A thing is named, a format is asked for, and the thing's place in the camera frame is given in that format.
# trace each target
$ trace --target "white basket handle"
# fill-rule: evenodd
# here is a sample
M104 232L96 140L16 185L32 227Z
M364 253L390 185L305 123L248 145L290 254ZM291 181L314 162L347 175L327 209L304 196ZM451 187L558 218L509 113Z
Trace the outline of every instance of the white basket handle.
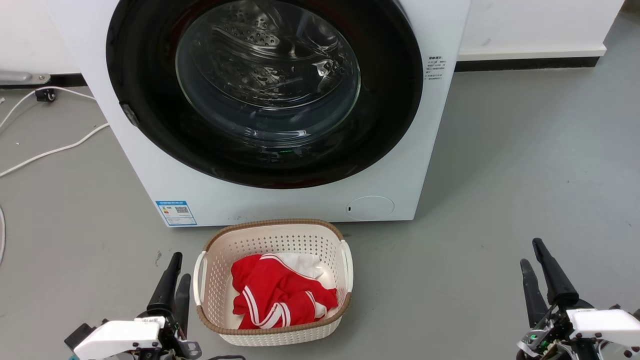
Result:
M344 269L347 272L347 292L351 292L353 289L353 258L351 258L351 249L346 241L340 241L342 245L342 260L344 262Z
M195 300L197 306L202 306L202 300L200 300L200 265L202 264L202 259L204 258L207 252L203 251L196 260L196 267L193 269L193 300ZM204 277L207 274L207 269L202 273L202 284L204 285Z

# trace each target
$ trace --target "white washing machine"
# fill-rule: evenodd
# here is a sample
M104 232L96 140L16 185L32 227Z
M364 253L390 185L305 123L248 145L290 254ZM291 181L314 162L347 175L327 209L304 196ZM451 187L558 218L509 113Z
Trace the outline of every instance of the white washing machine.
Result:
M45 5L167 226L413 219L469 0Z

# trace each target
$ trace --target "beige plastic basket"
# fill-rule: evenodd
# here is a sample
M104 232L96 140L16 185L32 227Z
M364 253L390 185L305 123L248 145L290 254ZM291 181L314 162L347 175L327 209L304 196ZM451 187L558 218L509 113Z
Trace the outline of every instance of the beige plastic basket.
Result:
M239 330L233 314L238 292L231 285L231 265L253 254L297 252L320 257L325 288L337 288L338 307L318 322L276 329ZM229 226L204 247L193 270L193 298L198 316L227 342L249 347L288 345L329 336L349 307L353 266L349 245L338 229L313 219L287 219Z

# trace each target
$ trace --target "power cord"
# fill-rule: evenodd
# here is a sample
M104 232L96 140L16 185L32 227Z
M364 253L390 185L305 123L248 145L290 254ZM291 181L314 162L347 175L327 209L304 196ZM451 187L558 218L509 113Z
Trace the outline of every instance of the power cord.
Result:
M66 88L61 88L61 87L58 87L58 86L44 86L42 88L37 88L36 90L33 90L32 92L30 92L27 95L25 95L20 101L18 101L18 103L15 106L13 106L13 108L9 111L9 113L4 117L4 120L2 120L2 122L0 122L0 128L2 128L4 123L9 119L11 114L18 108L18 106L20 106L20 104L22 104L22 102L24 102L26 99L28 99L33 94L35 94L36 91L47 90L47 89L62 90L64 92L70 92L71 94L76 94L78 96L85 97L87 99L95 100L95 98L93 96L81 94L79 92L75 92L73 90L69 90L69 89L66 89ZM34 156L33 158L28 159L27 161L19 163L18 165L15 165L14 167L12 167L12 168L10 168L8 170L0 172L0 177L3 177L5 175L7 175L7 174L10 174L10 173L18 170L19 168L27 165L27 164L30 164L30 163L38 160L38 159L44 158L47 155L51 155L51 154L55 154L56 152L72 149L72 148L82 144L83 142L87 141L87 139L89 139L90 137L95 135L98 131L100 131L100 130L104 129L105 127L108 127L108 126L109 126L109 124L103 124L103 125L101 125L99 127L96 127L91 133L88 133L84 138L80 139L80 141L78 141L76 143L61 147L59 149L47 151L47 152L45 152L43 154L40 154L38 156ZM6 220L4 219L4 212L2 211L2 207L0 207L0 223L2 224L2 238L0 240L0 265L2 265L2 260L4 258L4 250L6 248Z

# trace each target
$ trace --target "red and white striped clothing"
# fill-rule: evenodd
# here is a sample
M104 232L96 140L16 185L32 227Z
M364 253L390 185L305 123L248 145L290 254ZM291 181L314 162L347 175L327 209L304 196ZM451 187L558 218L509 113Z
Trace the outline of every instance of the red and white striped clothing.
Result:
M314 322L338 306L336 290L315 277L322 271L310 254L251 255L231 266L234 314L244 315L239 329L270 329Z

